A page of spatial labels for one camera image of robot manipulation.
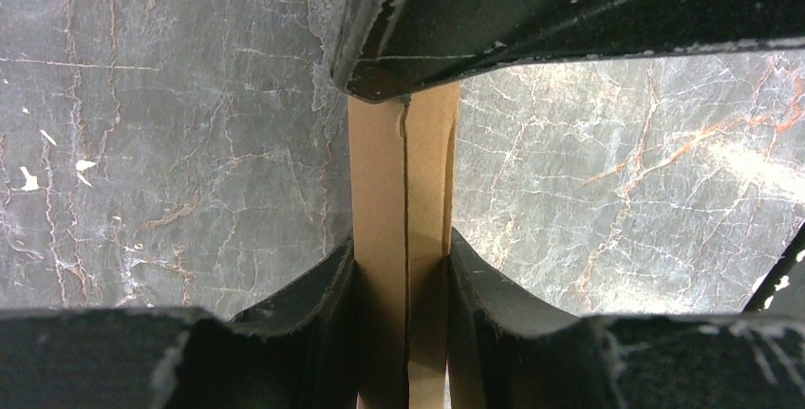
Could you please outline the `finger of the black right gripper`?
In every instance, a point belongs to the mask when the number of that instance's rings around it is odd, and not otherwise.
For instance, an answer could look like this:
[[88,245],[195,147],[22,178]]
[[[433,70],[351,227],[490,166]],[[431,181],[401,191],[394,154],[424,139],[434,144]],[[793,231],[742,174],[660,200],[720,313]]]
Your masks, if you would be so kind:
[[513,65],[803,45],[804,0],[347,0],[331,76],[378,103]]

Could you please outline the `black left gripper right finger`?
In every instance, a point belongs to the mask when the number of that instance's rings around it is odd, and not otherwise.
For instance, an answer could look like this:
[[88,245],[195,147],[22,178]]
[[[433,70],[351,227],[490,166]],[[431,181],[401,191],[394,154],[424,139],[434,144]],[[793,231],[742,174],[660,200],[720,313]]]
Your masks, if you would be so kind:
[[458,232],[447,368],[456,408],[800,408],[804,323],[765,313],[594,315],[552,306]]

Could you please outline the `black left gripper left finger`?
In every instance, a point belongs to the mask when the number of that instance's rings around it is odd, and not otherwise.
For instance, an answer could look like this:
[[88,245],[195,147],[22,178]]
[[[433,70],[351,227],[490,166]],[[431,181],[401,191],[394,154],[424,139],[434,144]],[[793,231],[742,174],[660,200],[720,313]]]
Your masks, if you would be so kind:
[[223,320],[198,307],[5,309],[5,408],[352,408],[353,240]]

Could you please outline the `brown cardboard box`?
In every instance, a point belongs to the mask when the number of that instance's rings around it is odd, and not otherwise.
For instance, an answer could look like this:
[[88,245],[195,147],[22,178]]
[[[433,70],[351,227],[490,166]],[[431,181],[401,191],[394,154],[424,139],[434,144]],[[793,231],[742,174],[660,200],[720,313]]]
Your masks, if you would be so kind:
[[444,404],[459,92],[348,103],[363,408]]

